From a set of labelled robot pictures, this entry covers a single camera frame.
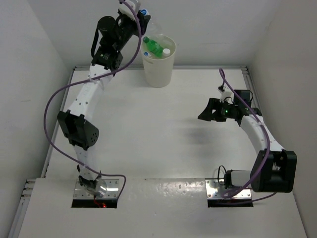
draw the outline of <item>green bottle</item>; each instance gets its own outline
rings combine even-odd
[[[152,52],[156,57],[162,58],[163,48],[158,42],[150,40],[148,37],[144,37],[143,42],[147,45],[150,52]]]

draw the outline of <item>gray wall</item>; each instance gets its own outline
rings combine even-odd
[[[89,65],[98,20],[117,16],[117,0],[28,0],[63,60]],[[141,0],[177,45],[176,64],[246,64],[251,61],[280,0]],[[133,37],[124,62],[135,52]],[[141,64],[140,56],[135,64]]]
[[[251,67],[265,121],[298,155],[295,196],[317,237],[317,1],[284,0]]]
[[[44,107],[69,70],[26,0],[0,1],[0,237],[8,235],[26,179],[41,175]],[[50,132],[61,103],[52,103]]]

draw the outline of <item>bottle cap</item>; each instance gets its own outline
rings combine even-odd
[[[150,40],[150,39],[149,39],[148,37],[146,37],[146,36],[143,38],[143,42],[144,42],[144,43],[149,42],[149,40]]]
[[[163,55],[164,55],[165,57],[169,56],[169,55],[170,55],[170,49],[165,48],[165,49],[163,50]]]

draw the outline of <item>white bottle cap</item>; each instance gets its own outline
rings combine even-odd
[[[170,55],[170,49],[165,48],[165,49],[163,50],[163,56],[168,57],[169,55]]]

